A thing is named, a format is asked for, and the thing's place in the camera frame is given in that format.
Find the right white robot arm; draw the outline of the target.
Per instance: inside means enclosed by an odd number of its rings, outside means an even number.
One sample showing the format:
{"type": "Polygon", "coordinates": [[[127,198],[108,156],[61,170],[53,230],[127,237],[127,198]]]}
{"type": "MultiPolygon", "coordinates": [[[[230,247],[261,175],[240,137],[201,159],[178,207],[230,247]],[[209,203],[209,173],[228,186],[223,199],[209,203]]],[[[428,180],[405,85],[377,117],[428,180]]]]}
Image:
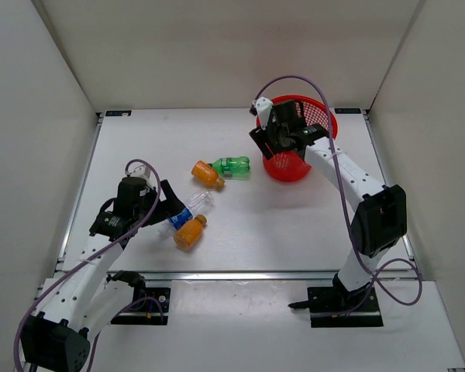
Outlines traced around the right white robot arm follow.
{"type": "Polygon", "coordinates": [[[293,309],[329,305],[334,312],[348,311],[365,298],[383,256],[407,232],[406,194],[398,185],[387,186],[370,176],[335,143],[332,124],[309,125],[300,100],[273,103],[265,97],[253,101],[250,113],[257,127],[250,137],[263,156],[293,153],[321,171],[340,192],[344,211],[353,211],[346,227],[352,251],[318,300],[295,302],[293,309]]]}

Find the blue label clear bottle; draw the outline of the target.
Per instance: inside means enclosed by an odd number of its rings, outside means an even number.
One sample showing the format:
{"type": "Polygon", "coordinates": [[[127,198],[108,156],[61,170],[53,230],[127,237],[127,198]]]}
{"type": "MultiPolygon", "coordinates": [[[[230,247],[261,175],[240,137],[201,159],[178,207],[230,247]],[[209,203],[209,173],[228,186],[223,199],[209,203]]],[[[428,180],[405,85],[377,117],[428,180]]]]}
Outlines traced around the blue label clear bottle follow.
{"type": "Polygon", "coordinates": [[[214,198],[209,191],[194,193],[184,202],[184,208],[175,216],[163,221],[158,229],[161,239],[174,235],[188,220],[198,215],[206,215],[214,205],[214,198]]]}

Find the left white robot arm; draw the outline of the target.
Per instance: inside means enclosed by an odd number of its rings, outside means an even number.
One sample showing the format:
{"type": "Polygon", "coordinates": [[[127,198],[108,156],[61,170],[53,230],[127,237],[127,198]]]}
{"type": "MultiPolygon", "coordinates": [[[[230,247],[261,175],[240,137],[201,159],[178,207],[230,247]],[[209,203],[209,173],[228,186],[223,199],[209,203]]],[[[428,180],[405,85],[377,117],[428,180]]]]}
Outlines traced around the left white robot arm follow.
{"type": "Polygon", "coordinates": [[[127,174],[89,228],[91,237],[104,236],[108,244],[82,251],[79,263],[44,289],[21,319],[13,346],[16,370],[24,363],[50,371],[83,370],[98,334],[117,313],[146,304],[139,274],[121,270],[109,276],[109,268],[140,229],[183,207],[168,180],[152,185],[146,175],[127,174]]]}

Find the orange juice bottle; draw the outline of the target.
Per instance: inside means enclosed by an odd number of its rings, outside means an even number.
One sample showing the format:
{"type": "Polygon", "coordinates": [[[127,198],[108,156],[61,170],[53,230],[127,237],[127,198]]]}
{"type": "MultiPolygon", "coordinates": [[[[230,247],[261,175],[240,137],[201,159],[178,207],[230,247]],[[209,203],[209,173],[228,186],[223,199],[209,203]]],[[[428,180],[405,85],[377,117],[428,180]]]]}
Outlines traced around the orange juice bottle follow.
{"type": "Polygon", "coordinates": [[[189,250],[201,237],[207,223],[204,215],[188,220],[175,234],[174,242],[181,250],[189,250]]]}
{"type": "Polygon", "coordinates": [[[221,191],[225,186],[225,181],[219,174],[203,161],[198,161],[191,170],[191,175],[207,188],[214,188],[221,191]]]}

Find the red mesh plastic bin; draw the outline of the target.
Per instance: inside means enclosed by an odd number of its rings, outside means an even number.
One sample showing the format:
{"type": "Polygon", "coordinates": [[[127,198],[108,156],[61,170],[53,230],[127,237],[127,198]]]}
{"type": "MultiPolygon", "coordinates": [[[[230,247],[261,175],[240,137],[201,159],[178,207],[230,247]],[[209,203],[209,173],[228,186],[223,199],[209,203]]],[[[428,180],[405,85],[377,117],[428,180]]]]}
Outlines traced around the red mesh plastic bin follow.
{"type": "MultiPolygon", "coordinates": [[[[297,132],[297,136],[301,140],[301,149],[279,153],[269,160],[263,156],[264,169],[273,179],[282,182],[300,181],[312,169],[304,161],[306,147],[314,140],[327,136],[329,133],[332,133],[333,137],[337,137],[336,118],[333,114],[327,113],[326,107],[321,102],[303,95],[282,95],[270,100],[273,105],[287,100],[299,100],[304,106],[302,110],[298,110],[304,114],[306,120],[306,126],[297,132]]],[[[260,127],[258,118],[255,128],[257,127],[260,127]]]]}

